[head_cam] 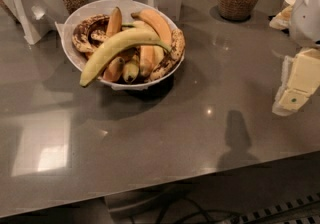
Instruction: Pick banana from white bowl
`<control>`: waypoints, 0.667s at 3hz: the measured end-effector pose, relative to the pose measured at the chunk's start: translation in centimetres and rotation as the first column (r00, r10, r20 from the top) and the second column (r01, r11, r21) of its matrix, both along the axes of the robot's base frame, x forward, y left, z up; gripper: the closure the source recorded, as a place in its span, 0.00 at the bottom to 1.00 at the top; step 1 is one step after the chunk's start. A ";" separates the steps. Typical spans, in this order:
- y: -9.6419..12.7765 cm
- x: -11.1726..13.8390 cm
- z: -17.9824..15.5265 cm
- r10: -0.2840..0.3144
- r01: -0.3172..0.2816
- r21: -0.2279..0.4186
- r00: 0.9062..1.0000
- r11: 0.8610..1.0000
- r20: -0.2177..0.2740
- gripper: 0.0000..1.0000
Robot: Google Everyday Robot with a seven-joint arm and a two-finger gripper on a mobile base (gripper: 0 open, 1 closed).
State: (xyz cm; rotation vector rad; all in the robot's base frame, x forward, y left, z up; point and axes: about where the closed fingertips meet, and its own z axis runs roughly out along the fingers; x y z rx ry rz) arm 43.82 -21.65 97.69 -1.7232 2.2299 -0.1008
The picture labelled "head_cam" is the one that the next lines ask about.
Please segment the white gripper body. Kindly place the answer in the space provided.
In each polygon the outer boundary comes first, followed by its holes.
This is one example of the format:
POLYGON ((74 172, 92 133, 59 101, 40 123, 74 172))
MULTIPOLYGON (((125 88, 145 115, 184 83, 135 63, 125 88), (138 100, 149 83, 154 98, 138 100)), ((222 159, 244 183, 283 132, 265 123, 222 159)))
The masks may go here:
POLYGON ((320 47, 320 0, 295 0, 289 35, 302 47, 320 47))

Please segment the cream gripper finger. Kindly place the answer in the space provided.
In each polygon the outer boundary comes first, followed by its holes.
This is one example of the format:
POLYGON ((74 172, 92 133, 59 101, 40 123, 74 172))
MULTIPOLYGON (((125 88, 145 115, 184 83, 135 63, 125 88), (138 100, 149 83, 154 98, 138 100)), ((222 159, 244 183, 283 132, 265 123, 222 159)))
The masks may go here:
POLYGON ((320 50, 302 48, 282 63, 281 86, 275 96, 272 112, 289 116, 298 112, 320 87, 320 50))
POLYGON ((277 30, 284 30, 302 25, 306 19, 302 14, 304 7, 304 0, 284 0, 283 9, 271 19, 269 26, 277 30))

